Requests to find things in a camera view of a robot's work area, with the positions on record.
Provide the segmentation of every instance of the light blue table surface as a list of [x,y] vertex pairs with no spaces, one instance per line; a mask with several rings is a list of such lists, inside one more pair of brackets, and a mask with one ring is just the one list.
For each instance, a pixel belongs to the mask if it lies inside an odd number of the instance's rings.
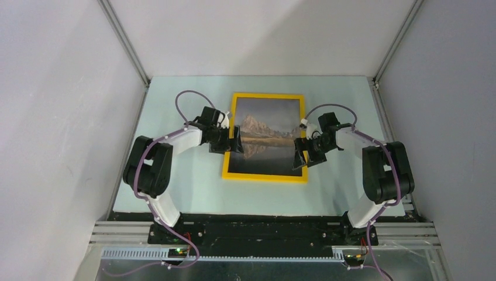
[[[153,77],[135,137],[158,137],[181,127],[174,105],[182,90],[207,95],[220,110],[230,110],[234,92],[304,94],[305,110],[323,103],[342,104],[358,115],[357,127],[384,139],[366,77],[362,76],[211,76]],[[195,94],[181,96],[179,105],[187,118],[199,115],[205,100]],[[309,121],[333,111],[341,123],[353,116],[341,108],[318,109]],[[351,152],[333,150],[328,161],[308,170],[307,184],[232,181],[221,178],[223,156],[208,153],[208,145],[190,149],[173,159],[169,191],[184,213],[253,215],[342,215],[364,193],[361,160]],[[148,212],[143,200],[121,182],[114,211]],[[403,206],[384,215],[404,215]]]

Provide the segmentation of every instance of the red wire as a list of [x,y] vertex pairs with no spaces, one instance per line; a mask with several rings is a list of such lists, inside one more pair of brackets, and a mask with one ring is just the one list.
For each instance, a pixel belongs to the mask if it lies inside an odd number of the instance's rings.
[[[360,244],[361,244],[361,248],[360,248],[360,250],[361,250],[361,252],[363,253],[363,247],[367,245],[367,243],[365,242],[365,239],[364,239],[363,237],[362,237],[362,239],[361,239],[361,241],[360,241]],[[365,247],[365,250],[366,250],[366,252],[365,252],[365,253],[363,253],[363,255],[367,255],[367,254],[368,254],[368,249],[367,249],[367,247]]]
[[191,241],[191,234],[189,232],[186,232],[186,235],[188,236],[188,240]]

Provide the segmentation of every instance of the framed picture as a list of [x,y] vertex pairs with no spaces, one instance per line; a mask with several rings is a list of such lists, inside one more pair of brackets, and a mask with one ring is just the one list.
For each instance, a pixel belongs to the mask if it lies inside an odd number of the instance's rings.
[[253,94],[233,96],[231,136],[240,127],[244,153],[224,154],[223,179],[306,183],[307,168],[292,169],[294,139],[304,136],[303,95]]

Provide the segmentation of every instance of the white wall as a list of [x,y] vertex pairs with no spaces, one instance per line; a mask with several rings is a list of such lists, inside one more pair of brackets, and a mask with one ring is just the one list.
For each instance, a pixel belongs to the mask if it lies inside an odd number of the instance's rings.
[[414,0],[112,1],[148,75],[375,75]]
[[0,13],[1,279],[71,280],[143,87],[97,1],[2,1]]
[[496,2],[425,1],[380,82],[455,280],[494,280]]

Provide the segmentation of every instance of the purple cable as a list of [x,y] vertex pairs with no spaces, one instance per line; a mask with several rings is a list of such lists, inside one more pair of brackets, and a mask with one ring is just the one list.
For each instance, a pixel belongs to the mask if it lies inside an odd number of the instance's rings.
[[[148,153],[150,152],[150,150],[152,149],[152,147],[154,145],[156,145],[157,143],[163,141],[166,137],[167,138],[172,138],[176,135],[178,135],[180,132],[184,132],[184,129],[185,128],[181,128],[177,131],[174,131],[172,133],[169,133],[168,135],[166,136],[161,136],[157,139],[155,139],[154,141],[152,141],[147,147],[146,149],[144,150],[141,158],[140,158],[140,161],[138,162],[138,166],[136,167],[136,174],[135,174],[135,180],[133,182],[133,191],[135,193],[135,196],[136,198],[139,198],[139,199],[144,199],[145,201],[148,202],[148,198],[146,196],[141,196],[139,195],[138,193],[138,190],[137,190],[137,187],[138,187],[138,180],[139,180],[139,174],[141,172],[141,169],[143,167],[143,163],[144,163],[144,160],[146,158],[146,155],[148,155]],[[198,250],[198,247],[193,243],[191,242],[190,240],[186,239],[186,237],[182,236],[181,234],[175,232],[171,227],[169,227],[157,214],[157,212],[155,212],[155,210],[151,207],[150,204],[147,204],[148,205],[148,208],[150,209],[151,213],[153,214],[153,217],[154,218],[158,218],[158,223],[161,224],[163,227],[165,227],[169,232],[171,232],[172,234],[174,234],[175,236],[177,236],[179,239],[182,239],[183,241],[185,241],[186,243],[188,243],[189,245],[191,245],[191,247],[195,250],[195,253],[196,253],[196,256],[195,256],[195,259],[193,260],[192,263],[189,263],[187,265],[171,265],[169,263],[166,263],[166,262],[150,262],[150,263],[147,263],[145,265],[142,265],[136,269],[133,269],[131,271],[128,271],[128,272],[125,272],[125,273],[109,273],[107,272],[105,269],[102,269],[105,274],[107,274],[108,276],[110,277],[123,277],[123,276],[127,276],[127,275],[131,275],[137,271],[140,271],[141,269],[143,268],[147,268],[148,266],[152,266],[152,265],[167,265],[171,268],[187,268],[187,267],[190,267],[192,266],[193,264],[195,264],[199,257],[200,257],[200,252]]]
[[318,105],[318,106],[314,107],[312,110],[310,110],[309,113],[307,113],[307,115],[305,116],[305,119],[308,119],[308,117],[310,116],[310,114],[312,114],[312,112],[314,112],[315,110],[317,110],[318,108],[321,108],[321,107],[341,107],[341,108],[348,110],[349,112],[351,112],[351,114],[353,114],[353,117],[354,117],[354,121],[352,123],[353,127],[355,127],[356,122],[358,121],[358,117],[357,117],[356,113],[351,108],[346,107],[344,105],[340,105],[340,104],[321,104],[321,105]]
[[177,94],[175,96],[175,108],[177,109],[177,112],[179,112],[179,115],[183,118],[185,124],[186,124],[186,127],[188,126],[187,123],[188,123],[188,118],[186,118],[186,116],[184,116],[184,114],[182,114],[182,111],[179,109],[179,104],[177,103],[177,101],[179,100],[179,96],[182,95],[182,94],[185,94],[187,92],[192,92],[194,94],[197,94],[197,95],[200,95],[202,96],[204,99],[206,99],[206,101],[208,101],[208,103],[210,104],[210,106],[212,108],[215,108],[215,106],[213,105],[213,103],[206,97],[206,95],[203,95],[202,93],[200,92],[197,92],[197,91],[194,91],[194,90],[184,90],[182,92],[180,92],[179,94]]
[[380,217],[381,214],[386,210],[386,207],[389,206],[396,206],[401,202],[401,189],[399,186],[399,178],[398,178],[398,172],[396,171],[396,167],[394,166],[394,162],[392,161],[391,153],[387,150],[387,148],[378,140],[372,138],[371,136],[367,135],[366,133],[362,133],[358,131],[357,129],[353,128],[353,132],[356,133],[359,136],[362,136],[365,139],[368,139],[369,141],[377,144],[378,146],[381,147],[381,149],[384,151],[384,154],[386,155],[386,158],[388,159],[389,165],[391,166],[391,172],[392,176],[394,178],[394,183],[396,185],[396,201],[391,204],[384,204],[384,206],[377,212],[377,214],[367,223],[367,244],[368,244],[368,251],[370,252],[370,255],[372,256],[372,260],[374,261],[374,264],[376,266],[377,271],[381,274],[381,276],[386,280],[386,276],[389,276],[387,273],[383,274],[383,270],[379,267],[379,263],[376,260],[376,256],[374,255],[374,251],[372,250],[371,243],[370,243],[370,227],[371,227],[371,222],[377,220],[378,217]]
[[[146,158],[146,156],[148,155],[148,153],[150,152],[150,150],[152,149],[152,147],[154,145],[156,145],[157,143],[163,141],[164,139],[166,138],[172,138],[176,135],[178,135],[179,133],[181,132],[184,132],[184,129],[187,129],[188,127],[188,119],[186,118],[186,116],[184,116],[184,114],[181,112],[181,110],[179,109],[179,105],[177,103],[178,99],[179,99],[179,96],[181,96],[182,94],[185,94],[186,92],[192,92],[194,94],[197,94],[197,95],[200,95],[202,96],[204,99],[206,99],[206,101],[208,101],[208,103],[210,104],[210,106],[212,108],[215,108],[215,106],[213,105],[212,101],[210,101],[205,95],[203,95],[202,93],[200,92],[197,92],[197,91],[193,91],[193,90],[185,90],[185,91],[182,91],[180,92],[179,94],[177,94],[177,96],[175,97],[175,108],[177,109],[177,112],[179,113],[179,115],[181,115],[181,117],[184,119],[184,122],[185,122],[185,127],[184,128],[181,128],[177,131],[174,131],[172,133],[169,133],[168,135],[166,136],[161,136],[157,139],[155,139],[154,141],[152,141],[148,146],[147,148],[144,150],[141,158],[140,158],[140,161],[138,162],[138,166],[136,167],[136,174],[135,174],[135,180],[133,181],[133,192],[136,196],[136,198],[138,199],[144,199],[145,201],[147,201],[148,203],[148,198],[146,196],[141,196],[139,195],[138,193],[138,179],[139,179],[139,174],[141,172],[141,169],[143,167],[143,163],[144,163],[144,160]],[[165,227],[169,232],[171,232],[172,234],[174,234],[175,236],[177,236],[179,239],[182,239],[183,241],[185,241],[186,243],[188,243],[189,245],[191,245],[191,247],[195,250],[195,259],[193,260],[192,263],[189,263],[187,265],[171,265],[169,263],[165,263],[165,262],[150,262],[150,263],[147,263],[145,265],[142,265],[136,269],[133,269],[131,271],[128,271],[128,272],[125,272],[125,273],[118,273],[118,274],[114,274],[114,273],[109,273],[107,272],[105,269],[102,269],[108,276],[110,277],[122,277],[122,276],[127,276],[127,275],[131,275],[137,271],[140,271],[141,269],[143,268],[146,268],[148,266],[152,266],[152,265],[163,265],[163,264],[167,264],[168,267],[170,268],[187,268],[187,267],[190,267],[192,266],[193,264],[195,264],[198,259],[200,258],[200,252],[198,250],[198,247],[193,243],[191,242],[190,240],[186,239],[184,236],[182,236],[181,234],[175,232],[171,227],[169,227],[157,214],[157,212],[155,212],[155,210],[151,207],[150,204],[147,204],[148,205],[148,208],[150,209],[151,213],[153,214],[153,217],[158,219],[158,223],[161,224],[163,227]]]
[[391,204],[388,204],[388,203],[384,204],[384,206],[379,210],[379,212],[377,212],[377,214],[367,223],[367,243],[368,243],[368,251],[370,252],[370,255],[372,256],[372,260],[374,261],[374,264],[375,264],[375,269],[377,269],[377,271],[381,274],[381,276],[384,279],[386,279],[386,276],[388,276],[392,280],[391,276],[379,267],[379,264],[377,263],[376,257],[374,256],[374,252],[372,250],[371,243],[370,243],[370,226],[371,226],[371,221],[377,220],[377,218],[385,211],[386,207],[396,206],[401,202],[401,188],[399,186],[398,172],[396,171],[396,167],[394,166],[394,162],[392,161],[391,154],[387,150],[387,148],[380,141],[378,141],[378,140],[372,138],[371,136],[367,135],[366,133],[362,133],[356,129],[355,126],[356,126],[356,123],[358,121],[358,117],[352,109],[350,109],[344,105],[340,105],[340,104],[321,104],[321,105],[318,105],[317,107],[313,108],[312,110],[310,110],[310,112],[305,116],[305,119],[308,119],[310,114],[312,112],[314,112],[316,109],[321,108],[321,107],[327,107],[327,106],[329,106],[329,107],[341,107],[341,108],[344,108],[344,109],[348,110],[349,112],[351,112],[353,114],[353,117],[354,117],[354,121],[352,123],[353,132],[356,133],[357,135],[365,138],[365,139],[368,139],[369,141],[375,143],[376,145],[380,146],[381,149],[384,151],[386,158],[388,159],[389,165],[391,166],[392,176],[394,178],[394,183],[396,185],[396,192],[397,192],[396,201],[394,203],[391,203]]
[[[348,268],[349,265],[347,265],[346,263],[341,263],[344,267]],[[350,269],[364,269],[364,268],[372,268],[372,269],[376,269],[375,267],[371,266],[371,265],[364,265],[363,267],[360,267],[360,266],[350,266]],[[391,275],[389,275],[385,270],[381,269],[381,271],[389,278],[389,281],[394,281],[393,278],[391,277]]]
[[394,179],[394,184],[396,185],[396,201],[391,204],[385,204],[386,207],[389,206],[397,206],[401,202],[401,188],[399,187],[399,178],[398,178],[398,172],[396,171],[396,166],[394,166],[394,162],[392,161],[391,153],[387,150],[387,148],[378,140],[372,138],[371,136],[367,135],[366,133],[362,133],[358,131],[357,129],[353,128],[353,132],[356,133],[357,135],[364,137],[368,139],[369,141],[375,143],[376,145],[380,146],[381,149],[384,151],[384,154],[386,155],[386,158],[388,159],[389,166],[391,166],[391,172],[392,172],[392,177]]

